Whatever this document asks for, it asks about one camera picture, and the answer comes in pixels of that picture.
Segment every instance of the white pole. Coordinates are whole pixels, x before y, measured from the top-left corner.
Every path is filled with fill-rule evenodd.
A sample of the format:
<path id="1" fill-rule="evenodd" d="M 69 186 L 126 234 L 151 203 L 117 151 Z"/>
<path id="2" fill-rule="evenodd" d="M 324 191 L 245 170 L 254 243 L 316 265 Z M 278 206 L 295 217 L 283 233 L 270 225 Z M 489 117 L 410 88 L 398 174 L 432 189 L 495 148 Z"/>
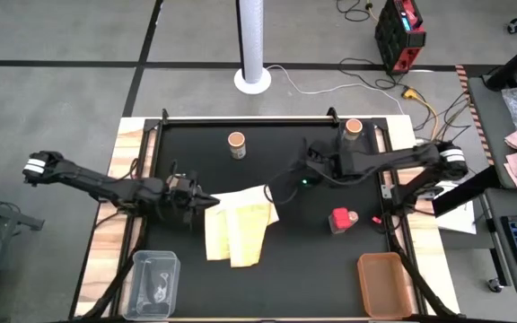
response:
<path id="1" fill-rule="evenodd" d="M 270 86 L 270 73 L 263 67 L 263 0 L 235 0 L 242 68 L 234 76 L 241 92 L 259 94 Z"/>

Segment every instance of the orange container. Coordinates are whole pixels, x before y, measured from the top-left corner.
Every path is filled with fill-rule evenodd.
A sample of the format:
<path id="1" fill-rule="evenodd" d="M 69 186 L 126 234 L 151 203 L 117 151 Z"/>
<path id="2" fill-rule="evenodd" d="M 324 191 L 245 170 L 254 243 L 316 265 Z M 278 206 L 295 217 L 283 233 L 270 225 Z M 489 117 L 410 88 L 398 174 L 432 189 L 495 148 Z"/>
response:
<path id="1" fill-rule="evenodd" d="M 395 252 L 363 254 L 358 275 L 364 309 L 373 319 L 403 319 L 412 315 L 400 256 Z"/>

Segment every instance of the wooden table frame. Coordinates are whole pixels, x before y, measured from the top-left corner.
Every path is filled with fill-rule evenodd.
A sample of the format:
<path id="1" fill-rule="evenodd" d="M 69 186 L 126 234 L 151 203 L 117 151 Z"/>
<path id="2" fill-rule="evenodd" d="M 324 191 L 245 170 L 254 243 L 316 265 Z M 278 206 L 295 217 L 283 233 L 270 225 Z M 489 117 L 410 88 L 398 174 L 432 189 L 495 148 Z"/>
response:
<path id="1" fill-rule="evenodd" d="M 201 120 L 261 120 L 261 119 L 322 119 L 331 117 L 196 117 L 196 118 L 169 118 L 172 121 L 201 121 Z M 379 148 L 385 149 L 403 149 L 413 146 L 416 143 L 412 124 L 409 116 L 342 116 L 341 118 L 386 118 L 388 123 L 389 135 L 387 138 L 382 137 L 380 131 L 377 132 Z M 122 118 L 118 128 L 118 136 L 110 161 L 109 176 L 118 178 L 125 175 L 129 171 L 131 162 L 135 158 L 141 159 L 137 170 L 144 177 L 152 176 L 153 169 L 151 162 L 153 155 L 156 154 L 155 148 L 158 147 L 158 138 L 156 131 L 145 132 L 150 127 L 156 127 L 157 123 L 146 124 L 147 119 L 160 118 Z M 139 151 L 143 146 L 146 153 L 139 156 Z M 396 183 L 398 178 L 400 184 L 406 184 L 419 174 L 421 169 L 400 170 L 397 177 L 392 177 L 388 172 L 383 174 L 385 182 Z M 426 212 L 432 212 L 432 204 L 426 201 L 418 201 L 416 208 Z M 103 204 L 97 213 L 96 222 L 115 213 L 113 205 Z M 74 296 L 74 306 L 72 307 L 70 317 L 83 315 L 87 312 L 102 296 L 103 292 L 110 284 L 111 280 L 120 267 L 119 256 L 121 251 L 128 254 L 132 249 L 131 245 L 128 249 L 122 249 L 125 243 L 124 239 L 131 239 L 135 243 L 138 235 L 138 223 L 140 219 L 131 220 L 121 214 L 113 219 L 105 222 L 101 227 L 92 233 L 87 256 L 83 262 L 82 276 L 80 284 L 77 286 Z M 460 312 L 456 295 L 453 289 L 450 270 L 446 262 L 440 232 L 433 216 L 420 213 L 413 213 L 407 216 L 407 229 L 412 239 L 414 250 L 414 258 L 422 277 L 427 281 L 432 290 L 440 297 L 443 303 L 454 312 Z M 402 247 L 404 246 L 404 233 L 402 229 L 396 231 Z M 128 287 L 130 284 L 130 276 L 122 289 L 121 297 L 116 299 L 123 308 L 126 297 L 128 296 Z M 407 290 L 412 300 L 412 310 L 418 313 L 420 302 L 416 301 L 415 288 L 411 279 L 406 274 Z M 429 305 L 427 305 L 427 313 L 434 314 Z M 368 318 L 316 318 L 325 320 L 344 320 L 344 319 L 368 319 Z"/>

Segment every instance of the transparent plastic bin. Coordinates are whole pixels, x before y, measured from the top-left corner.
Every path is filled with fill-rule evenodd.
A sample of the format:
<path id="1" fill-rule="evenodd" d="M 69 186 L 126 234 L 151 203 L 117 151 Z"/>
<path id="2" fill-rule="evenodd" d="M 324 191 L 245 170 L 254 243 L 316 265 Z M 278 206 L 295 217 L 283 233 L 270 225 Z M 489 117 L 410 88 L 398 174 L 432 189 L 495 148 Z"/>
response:
<path id="1" fill-rule="evenodd" d="M 364 309 L 373 319 L 403 319 L 412 314 L 400 256 L 363 254 L 358 259 Z"/>
<path id="2" fill-rule="evenodd" d="M 142 250 L 133 255 L 127 311 L 130 320 L 161 320 L 175 311 L 180 261 L 172 251 Z"/>

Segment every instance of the concrete floor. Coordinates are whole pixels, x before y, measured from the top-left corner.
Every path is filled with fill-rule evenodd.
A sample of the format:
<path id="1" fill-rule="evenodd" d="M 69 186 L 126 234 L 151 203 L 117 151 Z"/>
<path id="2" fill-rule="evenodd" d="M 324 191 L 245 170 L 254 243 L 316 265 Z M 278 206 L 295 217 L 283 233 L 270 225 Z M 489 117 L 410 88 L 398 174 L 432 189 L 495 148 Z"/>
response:
<path id="1" fill-rule="evenodd" d="M 416 0 L 428 30 L 425 65 L 502 64 L 517 52 L 517 35 L 503 24 L 517 15 L 517 1 Z M 337 63 L 344 57 L 379 62 L 372 21 L 347 22 L 331 0 L 266 0 L 268 62 Z M 150 61 L 236 62 L 234 2 L 166 0 Z M 374 2 L 381 8 L 383 0 Z M 0 0 L 0 59 L 136 61 L 154 0 Z M 230 69 L 147 69 L 133 116 L 309 115 L 335 107 L 341 114 L 399 114 L 396 103 L 361 87 L 321 95 L 298 93 L 280 70 L 271 88 L 245 96 L 232 86 Z M 12 322 L 65 319 L 74 296 L 97 204 L 60 185 L 22 184 L 27 156 L 57 150 L 105 171 L 134 69 L 0 67 L 0 200 L 46 219 L 41 232 L 15 238 L 0 274 L 0 318 Z M 336 71 L 289 71 L 304 91 L 357 80 Z M 361 72 L 372 80 L 379 72 Z M 437 110 L 461 93 L 455 73 L 405 76 Z M 415 125 L 425 109 L 400 99 Z M 466 111 L 457 121 L 473 124 Z M 416 135 L 428 136 L 430 127 Z M 456 134 L 452 130 L 447 137 Z M 487 166 L 474 128 L 456 142 L 474 171 Z M 495 275 L 487 250 L 447 250 L 462 312 L 481 319 L 517 320 L 513 289 L 492 294 L 481 283 Z"/>

